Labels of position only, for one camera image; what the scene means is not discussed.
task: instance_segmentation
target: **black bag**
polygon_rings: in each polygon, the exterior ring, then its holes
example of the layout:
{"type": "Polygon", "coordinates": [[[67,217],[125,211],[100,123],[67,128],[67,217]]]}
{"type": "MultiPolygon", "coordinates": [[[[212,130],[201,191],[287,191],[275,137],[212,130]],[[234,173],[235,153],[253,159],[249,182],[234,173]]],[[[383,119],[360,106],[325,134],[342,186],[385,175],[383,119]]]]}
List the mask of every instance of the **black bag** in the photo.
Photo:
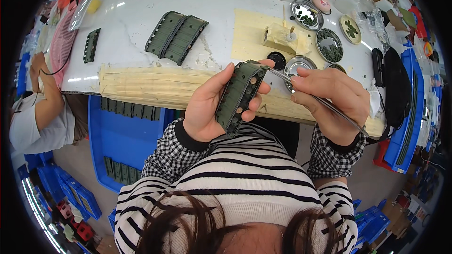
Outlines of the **black bag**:
{"type": "Polygon", "coordinates": [[[367,139],[374,144],[388,138],[391,127],[397,131],[411,110],[411,82],[400,55],[390,47],[384,56],[383,78],[386,86],[386,103],[383,105],[387,127],[378,140],[367,139]]]}

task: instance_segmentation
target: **white t-shirt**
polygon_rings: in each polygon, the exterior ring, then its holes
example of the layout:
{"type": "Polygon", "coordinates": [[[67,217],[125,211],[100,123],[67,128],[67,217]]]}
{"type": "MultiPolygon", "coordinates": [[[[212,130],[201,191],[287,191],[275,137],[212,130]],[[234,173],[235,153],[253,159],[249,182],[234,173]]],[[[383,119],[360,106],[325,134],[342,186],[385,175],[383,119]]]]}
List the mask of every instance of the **white t-shirt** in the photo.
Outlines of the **white t-shirt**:
{"type": "Polygon", "coordinates": [[[27,98],[16,101],[13,105],[14,112],[21,112],[13,114],[9,141],[15,150],[23,154],[48,152],[74,142],[76,118],[72,115],[65,96],[63,96],[65,106],[61,113],[46,128],[38,131],[34,107],[44,99],[44,94],[33,93],[27,98]]]}

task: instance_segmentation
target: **brown hair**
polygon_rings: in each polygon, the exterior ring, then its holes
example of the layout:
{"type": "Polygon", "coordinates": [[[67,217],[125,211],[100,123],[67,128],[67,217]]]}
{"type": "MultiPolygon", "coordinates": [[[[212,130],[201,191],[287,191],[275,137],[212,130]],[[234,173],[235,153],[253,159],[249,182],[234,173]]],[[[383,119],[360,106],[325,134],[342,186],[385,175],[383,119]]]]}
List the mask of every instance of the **brown hair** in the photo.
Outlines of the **brown hair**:
{"type": "MultiPolygon", "coordinates": [[[[235,230],[247,229],[248,226],[226,226],[223,207],[217,198],[212,195],[217,202],[217,207],[207,206],[205,203],[196,199],[185,191],[175,191],[167,193],[160,198],[150,212],[147,222],[144,225],[143,232],[138,241],[137,254],[163,254],[163,244],[168,233],[178,229],[176,224],[180,225],[187,236],[186,254],[215,254],[224,236],[235,230]],[[165,198],[174,196],[184,196],[190,202],[191,206],[170,206],[163,205],[161,202],[165,198]],[[212,214],[212,210],[219,208],[222,225],[218,226],[212,214]],[[194,226],[182,219],[183,214],[194,216],[194,226]]],[[[284,232],[281,253],[295,254],[295,249],[302,248],[303,254],[314,253],[312,239],[315,239],[313,229],[317,220],[324,220],[328,228],[327,244],[324,254],[337,253],[338,242],[341,239],[334,224],[322,210],[309,209],[298,212],[289,222],[284,232]]],[[[169,252],[171,253],[171,243],[169,243],[169,252]]]]}

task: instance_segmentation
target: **yellow sponge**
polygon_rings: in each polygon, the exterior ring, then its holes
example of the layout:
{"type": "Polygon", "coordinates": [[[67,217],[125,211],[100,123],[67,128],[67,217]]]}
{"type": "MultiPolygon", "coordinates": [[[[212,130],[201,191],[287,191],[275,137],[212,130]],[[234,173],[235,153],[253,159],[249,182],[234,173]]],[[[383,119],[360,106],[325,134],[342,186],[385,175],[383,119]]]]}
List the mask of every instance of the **yellow sponge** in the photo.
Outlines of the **yellow sponge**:
{"type": "Polygon", "coordinates": [[[100,0],[91,0],[91,3],[89,4],[88,8],[86,9],[88,14],[93,14],[94,12],[96,12],[97,8],[99,8],[101,3],[102,3],[102,1],[100,1],[100,0]]]}

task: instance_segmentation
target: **white table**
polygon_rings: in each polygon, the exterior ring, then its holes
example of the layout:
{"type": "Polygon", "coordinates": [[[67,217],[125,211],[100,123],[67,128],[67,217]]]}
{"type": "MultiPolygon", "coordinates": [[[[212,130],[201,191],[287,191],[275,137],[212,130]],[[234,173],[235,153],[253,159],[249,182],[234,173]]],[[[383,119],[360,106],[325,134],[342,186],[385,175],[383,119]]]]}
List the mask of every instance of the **white table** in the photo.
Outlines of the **white table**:
{"type": "MultiPolygon", "coordinates": [[[[219,71],[227,65],[233,39],[234,9],[241,8],[270,16],[282,17],[284,2],[279,0],[101,0],[98,10],[87,14],[74,41],[70,63],[65,70],[62,90],[68,92],[99,93],[98,73],[102,64],[111,67],[178,67],[169,59],[158,59],[144,51],[145,43],[157,22],[167,11],[194,15],[210,24],[189,52],[182,67],[219,71]],[[83,52],[86,37],[91,31],[102,28],[97,43],[94,62],[84,64],[83,52]]],[[[286,20],[290,8],[285,2],[286,20]]],[[[371,49],[381,46],[376,36],[361,29],[363,41],[359,45],[349,43],[339,28],[342,14],[334,7],[332,14],[324,16],[324,27],[336,32],[343,43],[344,56],[340,61],[348,75],[369,88],[373,78],[371,49]]],[[[273,87],[287,92],[282,80],[272,74],[265,77],[273,87]]]]}

